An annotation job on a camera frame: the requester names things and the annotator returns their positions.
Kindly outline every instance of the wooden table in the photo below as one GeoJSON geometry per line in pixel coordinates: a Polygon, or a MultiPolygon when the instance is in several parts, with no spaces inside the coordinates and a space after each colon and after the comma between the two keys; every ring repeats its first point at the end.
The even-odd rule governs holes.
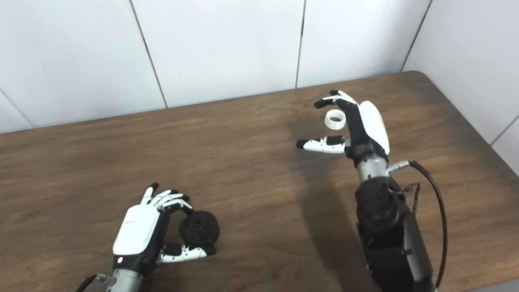
{"type": "MultiPolygon", "coordinates": [[[[126,209],[158,181],[213,212],[221,236],[216,256],[161,266],[144,291],[378,291],[355,230],[352,161],[295,148],[336,135],[312,107],[330,89],[374,102],[390,160],[416,159],[440,185],[442,291],[517,278],[519,180],[424,75],[407,72],[1,135],[0,290],[70,292],[111,273],[126,209]]],[[[395,178],[423,182],[418,222],[437,271],[432,189],[412,169],[395,178]]]]}

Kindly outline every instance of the panel seam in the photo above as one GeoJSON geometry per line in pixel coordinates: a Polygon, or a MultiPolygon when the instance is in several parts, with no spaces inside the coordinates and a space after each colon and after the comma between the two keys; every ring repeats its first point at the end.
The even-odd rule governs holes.
{"type": "Polygon", "coordinates": [[[508,126],[506,126],[506,127],[504,128],[504,130],[503,130],[501,133],[499,133],[499,135],[497,135],[497,137],[496,137],[496,138],[495,138],[495,139],[490,143],[490,146],[494,145],[494,143],[495,143],[499,138],[501,138],[501,136],[503,136],[504,132],[506,132],[506,131],[507,131],[507,130],[508,130],[508,129],[509,129],[509,128],[510,128],[514,123],[515,123],[515,121],[516,121],[518,118],[519,118],[519,114],[518,114],[518,115],[517,115],[517,116],[512,120],[512,122],[511,122],[508,126]]]}
{"type": "Polygon", "coordinates": [[[299,65],[301,64],[301,47],[303,46],[303,32],[305,30],[306,0],[303,3],[303,20],[301,21],[301,38],[299,39],[299,53],[297,54],[297,70],[295,73],[295,88],[299,80],[299,65]]]}
{"type": "Polygon", "coordinates": [[[152,55],[149,53],[148,44],[146,42],[146,38],[144,37],[144,33],[142,32],[141,23],[139,22],[137,12],[135,11],[135,6],[133,5],[133,0],[129,0],[129,2],[131,5],[131,10],[133,11],[133,16],[135,17],[135,21],[137,22],[137,26],[139,27],[139,33],[141,34],[141,38],[144,43],[144,47],[146,48],[146,53],[148,54],[148,60],[149,60],[150,64],[152,65],[153,74],[155,76],[155,80],[157,81],[157,85],[160,90],[160,95],[162,96],[162,100],[164,101],[164,106],[167,109],[167,108],[169,108],[168,103],[166,102],[166,97],[164,96],[164,91],[162,91],[162,86],[159,81],[159,76],[157,75],[157,70],[155,69],[155,65],[153,64],[152,55]]]}
{"type": "Polygon", "coordinates": [[[431,8],[432,0],[429,1],[429,5],[427,5],[427,9],[425,10],[424,17],[422,17],[422,20],[420,22],[420,25],[418,26],[418,30],[416,31],[415,37],[413,39],[413,42],[411,43],[411,47],[409,47],[409,51],[407,51],[407,55],[405,56],[404,63],[402,64],[402,68],[400,68],[400,72],[404,70],[405,64],[407,63],[407,59],[409,58],[409,55],[411,54],[411,50],[413,49],[416,38],[418,37],[418,34],[420,33],[421,27],[424,24],[425,17],[427,16],[427,13],[429,13],[429,8],[431,8]]]}
{"type": "Polygon", "coordinates": [[[20,111],[20,109],[15,105],[15,103],[7,96],[7,94],[5,94],[5,92],[0,88],[0,92],[5,96],[5,98],[7,99],[7,101],[9,101],[11,103],[11,105],[14,107],[14,109],[16,109],[18,111],[18,113],[22,116],[22,118],[25,119],[25,121],[31,126],[31,128],[34,129],[34,126],[33,124],[29,121],[29,119],[22,113],[22,111],[20,111]]]}

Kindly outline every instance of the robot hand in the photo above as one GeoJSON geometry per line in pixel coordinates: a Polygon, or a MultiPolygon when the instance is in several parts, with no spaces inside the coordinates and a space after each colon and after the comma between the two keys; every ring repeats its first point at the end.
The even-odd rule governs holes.
{"type": "Polygon", "coordinates": [[[159,184],[144,192],[141,203],[128,209],[113,246],[113,276],[97,274],[95,280],[105,282],[110,292],[137,292],[142,280],[161,263],[198,259],[216,253],[214,244],[220,229],[216,218],[207,211],[193,211],[189,197],[177,190],[155,196],[159,184]],[[181,224],[185,244],[167,248],[163,244],[170,215],[178,210],[187,214],[181,224]]]}
{"type": "Polygon", "coordinates": [[[313,104],[317,109],[327,105],[337,105],[346,114],[346,122],[351,140],[343,136],[332,136],[310,140],[299,140],[296,146],[307,151],[324,153],[346,153],[354,161],[363,158],[360,152],[376,152],[385,157],[389,154],[389,139],[382,116],[370,101],[358,104],[351,96],[340,90],[330,91],[332,96],[325,97],[313,104]]]}
{"type": "MultiPolygon", "coordinates": [[[[357,231],[373,280],[383,292],[431,292],[440,285],[447,251],[446,214],[438,186],[417,162],[389,165],[389,139],[378,109],[369,101],[358,104],[340,90],[318,100],[317,109],[337,105],[345,112],[350,140],[344,136],[299,140],[303,150],[345,153],[353,160],[361,184],[355,192],[357,231]],[[405,196],[391,173],[406,166],[419,170],[433,185],[442,214],[444,249],[436,285],[432,284],[432,265],[415,212],[406,205],[405,196]]],[[[416,210],[417,193],[415,194],[416,210]]]]}

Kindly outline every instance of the black cable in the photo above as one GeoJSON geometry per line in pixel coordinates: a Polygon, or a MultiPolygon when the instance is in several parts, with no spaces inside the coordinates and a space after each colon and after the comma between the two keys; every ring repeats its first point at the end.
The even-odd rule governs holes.
{"type": "Polygon", "coordinates": [[[92,283],[95,279],[95,277],[97,277],[97,274],[95,275],[92,275],[90,277],[87,277],[83,283],[81,283],[81,285],[78,287],[78,289],[76,290],[76,292],[83,292],[85,291],[85,289],[88,287],[88,285],[90,285],[90,283],[92,283]]]}
{"type": "Polygon", "coordinates": [[[440,287],[442,282],[443,273],[445,272],[445,264],[447,262],[447,213],[445,212],[445,205],[443,204],[442,195],[440,193],[440,188],[432,178],[431,174],[418,162],[411,161],[409,165],[414,167],[417,171],[423,174],[431,183],[434,192],[436,193],[436,197],[438,198],[438,204],[440,206],[440,214],[442,216],[442,229],[443,229],[443,250],[442,250],[442,261],[440,263],[440,269],[438,270],[438,278],[436,278],[436,288],[440,287]]]}
{"type": "Polygon", "coordinates": [[[420,192],[420,183],[416,183],[416,190],[415,190],[415,201],[413,202],[413,213],[416,214],[416,209],[418,208],[418,193],[420,192]]]}

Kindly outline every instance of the white ring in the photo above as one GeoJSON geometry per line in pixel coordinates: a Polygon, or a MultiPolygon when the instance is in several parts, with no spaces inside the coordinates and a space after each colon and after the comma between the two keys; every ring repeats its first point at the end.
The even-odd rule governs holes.
{"type": "Polygon", "coordinates": [[[340,110],[329,110],[324,117],[324,124],[326,127],[332,130],[340,130],[346,125],[346,114],[340,110]]]}

